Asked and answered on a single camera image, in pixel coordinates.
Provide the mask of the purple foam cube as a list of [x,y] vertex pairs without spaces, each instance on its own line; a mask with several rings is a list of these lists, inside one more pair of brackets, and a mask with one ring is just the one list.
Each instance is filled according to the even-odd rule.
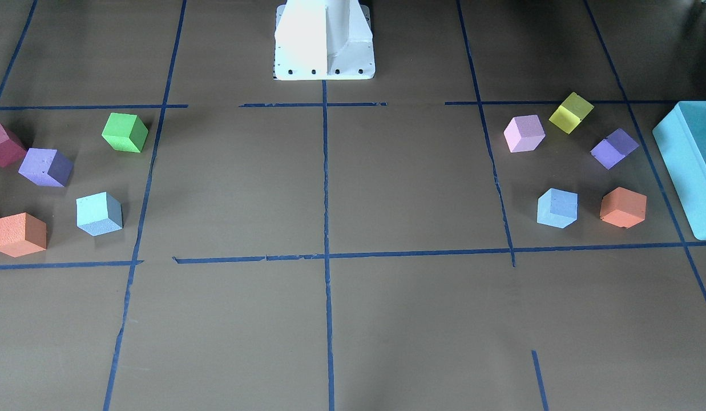
[[29,148],[18,169],[19,174],[42,187],[65,187],[73,162],[58,150]]
[[632,151],[639,147],[638,142],[625,132],[623,128],[617,128],[606,138],[601,140],[590,154],[605,167],[610,170],[619,162],[629,156]]

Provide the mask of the light blue foam cube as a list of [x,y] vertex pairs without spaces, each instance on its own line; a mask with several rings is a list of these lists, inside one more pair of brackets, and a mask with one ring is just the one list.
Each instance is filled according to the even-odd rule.
[[537,222],[564,228],[578,219],[579,195],[551,188],[538,198]]
[[98,194],[76,199],[76,226],[91,236],[123,229],[121,203],[108,194]]

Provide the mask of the pink foam cube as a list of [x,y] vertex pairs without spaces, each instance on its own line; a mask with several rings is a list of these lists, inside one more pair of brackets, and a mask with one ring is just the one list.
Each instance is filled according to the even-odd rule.
[[546,137],[539,116],[535,114],[512,117],[503,134],[510,153],[533,151]]

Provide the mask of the yellow foam cube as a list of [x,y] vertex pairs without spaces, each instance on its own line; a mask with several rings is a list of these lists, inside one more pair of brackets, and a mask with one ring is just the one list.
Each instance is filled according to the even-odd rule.
[[570,135],[574,129],[582,124],[582,121],[594,109],[594,105],[575,92],[570,95],[556,108],[549,117],[549,122],[556,125],[559,130]]

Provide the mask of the orange foam cube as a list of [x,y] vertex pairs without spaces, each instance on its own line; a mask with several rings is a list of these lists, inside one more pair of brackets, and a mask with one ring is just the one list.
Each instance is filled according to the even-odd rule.
[[0,252],[11,256],[47,249],[47,224],[28,213],[0,218]]
[[629,228],[645,221],[647,196],[617,187],[601,200],[600,219],[617,227]]

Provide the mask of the teal plastic bin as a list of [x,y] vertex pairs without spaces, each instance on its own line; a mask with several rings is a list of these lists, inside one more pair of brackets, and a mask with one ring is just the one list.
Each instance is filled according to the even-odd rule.
[[653,137],[693,236],[706,240],[706,100],[678,102]]

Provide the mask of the green foam cube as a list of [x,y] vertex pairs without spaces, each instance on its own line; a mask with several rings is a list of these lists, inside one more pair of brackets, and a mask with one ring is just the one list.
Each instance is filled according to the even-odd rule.
[[116,151],[140,153],[148,129],[138,115],[111,112],[100,135]]

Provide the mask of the white pole mount base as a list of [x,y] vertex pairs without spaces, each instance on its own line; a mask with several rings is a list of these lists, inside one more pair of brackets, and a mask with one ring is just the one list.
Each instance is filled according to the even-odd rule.
[[287,1],[276,9],[274,78],[368,80],[376,73],[368,1]]

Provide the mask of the maroon foam cube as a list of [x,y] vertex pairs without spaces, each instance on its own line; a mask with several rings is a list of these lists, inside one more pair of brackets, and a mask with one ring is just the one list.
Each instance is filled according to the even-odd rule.
[[25,158],[27,149],[16,134],[0,123],[0,167],[7,167]]

